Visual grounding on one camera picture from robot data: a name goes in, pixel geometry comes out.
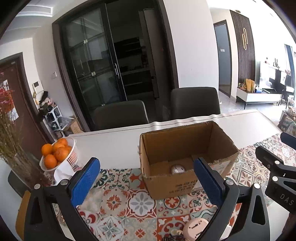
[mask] air vent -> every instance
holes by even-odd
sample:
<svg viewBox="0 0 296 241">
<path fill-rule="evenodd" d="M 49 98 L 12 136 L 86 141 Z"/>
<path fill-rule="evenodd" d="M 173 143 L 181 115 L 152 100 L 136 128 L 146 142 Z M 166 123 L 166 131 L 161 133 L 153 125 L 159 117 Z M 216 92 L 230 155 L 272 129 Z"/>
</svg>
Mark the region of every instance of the air vent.
<svg viewBox="0 0 296 241">
<path fill-rule="evenodd" d="M 17 17 L 20 17 L 20 16 L 52 17 L 52 7 L 28 4 L 23 8 L 22 11 L 18 13 Z"/>
</svg>

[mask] gold door handle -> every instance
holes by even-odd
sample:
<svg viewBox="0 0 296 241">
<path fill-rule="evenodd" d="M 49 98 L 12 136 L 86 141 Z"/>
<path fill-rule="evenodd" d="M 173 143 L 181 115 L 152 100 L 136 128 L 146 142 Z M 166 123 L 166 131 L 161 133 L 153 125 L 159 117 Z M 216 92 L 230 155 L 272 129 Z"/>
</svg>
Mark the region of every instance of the gold door handle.
<svg viewBox="0 0 296 241">
<path fill-rule="evenodd" d="M 244 28 L 243 31 L 244 31 L 244 36 L 245 36 L 245 42 L 246 42 L 246 44 L 248 44 L 247 30 Z"/>
<path fill-rule="evenodd" d="M 245 34 L 242 34 L 242 45 L 244 50 L 247 50 L 247 44 L 246 44 L 245 38 L 246 38 Z"/>
</svg>

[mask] metal screw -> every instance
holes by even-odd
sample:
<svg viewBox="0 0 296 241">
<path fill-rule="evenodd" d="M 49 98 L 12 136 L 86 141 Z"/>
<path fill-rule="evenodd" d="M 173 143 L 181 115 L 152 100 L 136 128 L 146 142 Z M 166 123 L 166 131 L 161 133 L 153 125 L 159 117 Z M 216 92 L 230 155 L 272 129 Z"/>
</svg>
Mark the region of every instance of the metal screw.
<svg viewBox="0 0 296 241">
<path fill-rule="evenodd" d="M 68 179 L 63 179 L 63 180 L 61 180 L 60 184 L 61 184 L 62 186 L 67 185 L 67 184 L 68 184 Z"/>
<path fill-rule="evenodd" d="M 258 183 L 254 183 L 254 188 L 259 189 L 260 185 Z"/>
<path fill-rule="evenodd" d="M 40 184 L 37 183 L 35 186 L 34 186 L 34 189 L 39 189 L 40 188 Z"/>
<path fill-rule="evenodd" d="M 228 184 L 228 185 L 233 185 L 234 182 L 233 182 L 233 180 L 231 180 L 231 179 L 227 179 L 227 180 L 226 180 L 226 184 Z"/>
</svg>

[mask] white tv stand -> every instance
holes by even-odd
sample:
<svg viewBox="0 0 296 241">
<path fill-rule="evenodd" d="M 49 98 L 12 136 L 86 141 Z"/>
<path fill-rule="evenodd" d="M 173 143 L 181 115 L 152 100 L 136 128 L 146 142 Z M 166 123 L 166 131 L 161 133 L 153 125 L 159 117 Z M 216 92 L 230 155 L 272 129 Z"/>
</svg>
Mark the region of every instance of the white tv stand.
<svg viewBox="0 0 296 241">
<path fill-rule="evenodd" d="M 247 104 L 276 103 L 280 102 L 280 100 L 281 94 L 278 93 L 267 93 L 266 91 L 262 91 L 262 93 L 251 93 L 237 88 L 236 102 L 243 102 L 244 109 L 246 108 Z"/>
</svg>

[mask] dark wooden slat wall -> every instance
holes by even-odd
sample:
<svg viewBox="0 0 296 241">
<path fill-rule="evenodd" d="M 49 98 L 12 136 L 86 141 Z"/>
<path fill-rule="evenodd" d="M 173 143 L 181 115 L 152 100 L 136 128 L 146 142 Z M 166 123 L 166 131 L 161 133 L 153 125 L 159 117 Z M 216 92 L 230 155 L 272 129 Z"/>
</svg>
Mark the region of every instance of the dark wooden slat wall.
<svg viewBox="0 0 296 241">
<path fill-rule="evenodd" d="M 237 51 L 239 60 L 238 82 L 243 83 L 245 79 L 255 80 L 255 47 L 250 21 L 246 16 L 237 12 L 230 10 L 230 13 L 237 37 Z M 244 28 L 246 29 L 248 36 L 247 50 L 244 49 L 242 41 Z"/>
</svg>

